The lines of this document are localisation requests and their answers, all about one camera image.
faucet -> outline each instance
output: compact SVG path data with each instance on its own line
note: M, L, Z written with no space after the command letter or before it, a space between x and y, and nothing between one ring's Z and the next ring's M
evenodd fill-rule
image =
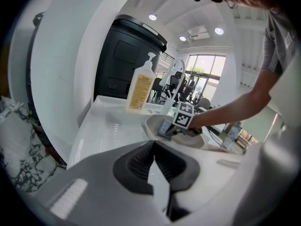
M180 81L179 81L179 83L178 83L177 88L175 89L174 96L173 96L172 98L169 97L168 99L166 99L165 104L164 104L164 106L163 106L163 108L162 108L160 114L165 114L165 115L167 115L168 112L169 112L169 110L170 110L170 108L173 106L175 96L177 95L178 90L180 89L180 86L181 86L181 84L182 84L182 82L183 82L183 80L184 80L184 77L185 77L185 62L184 62L184 60L183 60L182 58L176 58L176 59L171 63L171 65L169 66L168 72L166 73L165 77L163 77L162 80L161 80L160 83L159 83L159 85L162 86L162 87L164 87L164 86L166 85L167 79L168 79L168 77L169 77L169 75L170 75L170 73L171 73L171 70L172 70L173 66L174 66L177 62L179 62L179 61L181 61L181 62L182 62L182 65L183 65L183 72L182 72L182 75L181 75L181 79L180 79Z

railing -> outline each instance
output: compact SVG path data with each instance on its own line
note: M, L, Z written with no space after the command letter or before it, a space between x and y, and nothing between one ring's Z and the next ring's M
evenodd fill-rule
M160 57L160 61L164 62L165 65L170 66L170 64L174 61L174 58L167 53L163 53Z

person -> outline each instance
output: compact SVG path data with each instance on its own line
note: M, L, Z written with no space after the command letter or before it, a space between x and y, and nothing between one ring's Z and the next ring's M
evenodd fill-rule
M188 86L186 86L183 94L181 95L180 101L187 101L187 97L189 96L189 94L195 90L195 81L194 81L194 76L190 77L190 84Z
M196 115L190 128L201 128L248 119L267 106L269 91L290 64L300 44L296 31L275 0L212 0L269 11L269 22L263 39L263 60L253 89L233 102Z

gray t-shirt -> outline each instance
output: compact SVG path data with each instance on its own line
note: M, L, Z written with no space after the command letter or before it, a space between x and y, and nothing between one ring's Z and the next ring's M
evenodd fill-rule
M299 43L297 33L285 13L270 11L263 38L261 69L281 75L293 59Z

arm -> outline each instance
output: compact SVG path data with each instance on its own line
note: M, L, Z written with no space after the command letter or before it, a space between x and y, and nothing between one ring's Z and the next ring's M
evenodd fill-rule
M248 119L259 113L271 100L269 91L279 75L268 69L261 69L253 89L223 107L208 110L195 116L190 128L201 128Z

